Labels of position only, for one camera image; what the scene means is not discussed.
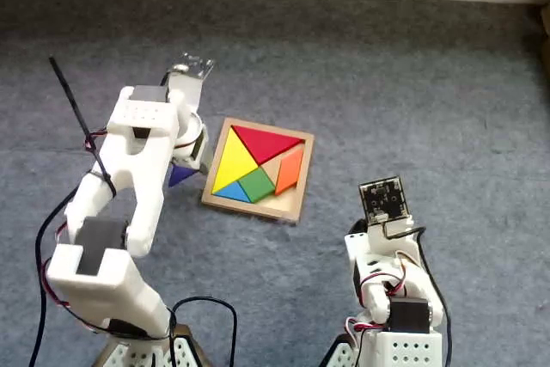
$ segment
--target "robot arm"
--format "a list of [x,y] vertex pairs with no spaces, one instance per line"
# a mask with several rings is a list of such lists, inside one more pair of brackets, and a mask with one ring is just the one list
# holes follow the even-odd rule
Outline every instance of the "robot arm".
[[65,210],[70,243],[56,246],[47,279],[76,315],[117,339],[141,336],[150,341],[140,345],[150,346],[167,338],[170,313],[132,257],[150,251],[170,163],[203,172],[210,168],[208,133],[197,109],[212,66],[184,54],[183,63],[168,73],[168,86],[120,91],[99,158],[116,191],[135,191],[130,223],[97,217],[113,197],[98,162]]
[[321,366],[441,367],[435,328],[445,308],[415,239],[424,228],[413,226],[399,177],[363,184],[359,192],[366,219],[353,225],[345,245],[363,311],[348,318],[348,336],[337,339]]
[[[170,162],[208,170],[211,150],[208,132],[197,114],[202,82],[213,61],[187,53],[169,72],[168,87],[122,88],[107,123],[100,158],[117,191],[133,187],[136,209],[126,231],[132,256],[150,251],[164,197],[162,183]],[[96,162],[82,179],[67,206],[70,241],[74,242],[86,217],[96,216],[112,198]]]

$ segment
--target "black antenna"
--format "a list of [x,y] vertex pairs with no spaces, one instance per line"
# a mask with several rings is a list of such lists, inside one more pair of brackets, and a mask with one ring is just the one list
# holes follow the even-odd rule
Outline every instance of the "black antenna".
[[89,146],[87,150],[94,155],[95,160],[100,166],[101,174],[103,175],[103,180],[105,180],[107,185],[109,185],[109,189],[111,189],[111,193],[113,193],[113,198],[114,198],[117,194],[117,190],[115,189],[113,182],[111,181],[111,175],[109,175],[109,173],[105,169],[105,165],[103,165],[103,161],[101,160],[99,154],[97,153],[97,147],[95,146],[94,138],[92,137],[91,133],[89,133],[89,129],[88,129],[88,126],[86,125],[86,122],[84,121],[84,117],[81,114],[80,109],[78,109],[75,96],[72,94],[72,90],[70,90],[70,86],[65,80],[65,76],[63,76],[63,72],[59,68],[55,58],[53,56],[50,56],[49,60],[50,60],[50,65],[52,66],[53,71],[58,77],[59,83],[61,83],[61,87],[63,88],[63,91],[67,96],[67,99],[69,100],[70,106],[72,107],[72,110],[76,115],[76,119],[78,120],[78,123],[80,124],[80,127],[84,132],[84,136],[86,137],[86,144]]

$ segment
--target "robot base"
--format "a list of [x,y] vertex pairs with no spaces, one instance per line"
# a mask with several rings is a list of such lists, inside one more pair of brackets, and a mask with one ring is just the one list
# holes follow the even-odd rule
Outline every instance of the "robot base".
[[437,332],[373,332],[364,335],[359,353],[345,335],[340,335],[320,367],[441,367],[441,346],[442,337]]
[[[178,324],[174,331],[176,364],[183,367],[211,367],[188,326]],[[168,340],[164,346],[150,346],[147,351],[135,350],[116,342],[107,344],[92,367],[172,367]]]

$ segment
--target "black cable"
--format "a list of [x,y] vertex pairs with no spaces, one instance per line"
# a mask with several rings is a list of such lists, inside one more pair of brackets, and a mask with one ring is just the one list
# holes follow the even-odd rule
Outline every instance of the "black cable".
[[359,358],[361,357],[361,350],[363,349],[363,336],[364,336],[364,332],[367,331],[367,330],[363,330],[363,332],[361,333],[361,344],[359,344],[359,353],[357,354],[357,358],[355,360],[355,367],[358,367],[359,365]]
[[195,297],[184,298],[183,300],[179,300],[170,310],[169,342],[170,342],[170,359],[171,359],[172,367],[177,367],[175,362],[174,329],[178,321],[176,319],[175,312],[183,304],[191,303],[194,301],[210,301],[211,303],[221,304],[225,308],[229,309],[229,311],[231,311],[231,314],[233,315],[233,333],[231,334],[231,355],[229,356],[229,367],[233,367],[233,364],[235,362],[235,344],[237,340],[237,313],[235,311],[235,308],[231,304],[225,302],[224,300],[220,300],[219,298],[208,297],[208,296],[195,296]]
[[151,337],[150,335],[139,336],[139,335],[135,335],[135,334],[119,333],[119,332],[113,331],[109,328],[96,326],[95,324],[92,324],[91,322],[84,320],[80,315],[78,315],[73,310],[69,309],[68,307],[63,306],[63,308],[69,314],[71,314],[74,318],[76,318],[82,324],[84,324],[86,327],[92,328],[93,330],[102,331],[103,333],[110,334],[113,337],[116,337],[118,339],[133,339],[133,340],[136,340],[136,341],[159,341],[159,340],[168,338],[167,335],[165,335],[164,337]]
[[46,229],[52,223],[53,219],[59,214],[59,212],[69,204],[69,201],[75,196],[76,190],[78,187],[75,187],[70,193],[56,206],[50,215],[44,220],[38,234],[36,235],[36,240],[34,241],[34,258],[36,259],[36,272],[38,274],[38,280],[40,285],[40,320],[38,323],[38,331],[36,333],[36,341],[34,342],[33,354],[31,359],[28,362],[29,367],[33,367],[36,363],[36,358],[38,357],[38,352],[40,350],[40,345],[42,344],[42,336],[44,335],[44,326],[46,324],[46,291],[40,280],[40,270],[42,269],[42,238]]
[[105,165],[103,165],[103,161],[101,160],[99,154],[97,153],[97,148],[95,146],[94,138],[92,137],[92,134],[90,133],[88,126],[86,125],[86,121],[84,121],[84,117],[80,112],[78,105],[76,104],[75,96],[73,95],[72,90],[70,89],[70,86],[67,83],[67,80],[63,75],[63,72],[61,71],[61,68],[59,68],[58,62],[55,60],[53,56],[49,57],[49,61],[53,71],[58,77],[59,83],[61,84],[61,87],[65,92],[65,95],[67,96],[67,99],[69,100],[70,107],[72,107],[72,111],[75,113],[76,120],[78,120],[78,123],[80,124],[80,127],[84,132],[84,136],[86,137],[85,142],[87,145],[89,145],[89,149],[86,149],[86,150],[88,152],[91,152],[95,160],[97,161],[97,164],[100,167],[101,173],[103,174],[103,179],[105,180],[107,185],[109,185],[109,189],[111,190],[111,194],[113,195],[113,198],[114,198],[117,194],[117,190],[114,187],[113,182],[111,181],[111,175],[109,175],[109,173],[107,172]]
[[453,335],[451,331],[451,320],[450,320],[450,313],[449,308],[447,307],[447,303],[445,302],[445,298],[443,297],[443,294],[441,293],[441,290],[439,290],[439,287],[437,286],[436,280],[433,277],[433,274],[430,271],[430,267],[428,266],[428,262],[426,261],[426,257],[424,255],[424,249],[422,249],[422,243],[420,242],[420,238],[425,232],[425,228],[422,227],[420,231],[418,231],[418,235],[416,237],[416,242],[419,245],[419,253],[420,253],[420,259],[422,260],[422,265],[424,266],[424,269],[428,273],[428,277],[430,277],[431,284],[433,285],[434,290],[437,293],[437,296],[439,297],[439,300],[441,301],[441,304],[443,305],[443,312],[445,313],[445,318],[447,319],[447,356],[445,358],[445,367],[450,367],[451,359],[453,358]]

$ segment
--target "purple triangle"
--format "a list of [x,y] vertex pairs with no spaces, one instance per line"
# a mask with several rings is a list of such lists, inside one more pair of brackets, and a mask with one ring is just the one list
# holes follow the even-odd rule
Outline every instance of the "purple triangle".
[[174,185],[178,185],[185,178],[189,178],[195,172],[197,172],[197,169],[177,167],[174,165],[172,167],[172,173],[170,174],[170,179],[168,180],[168,188],[171,188]]

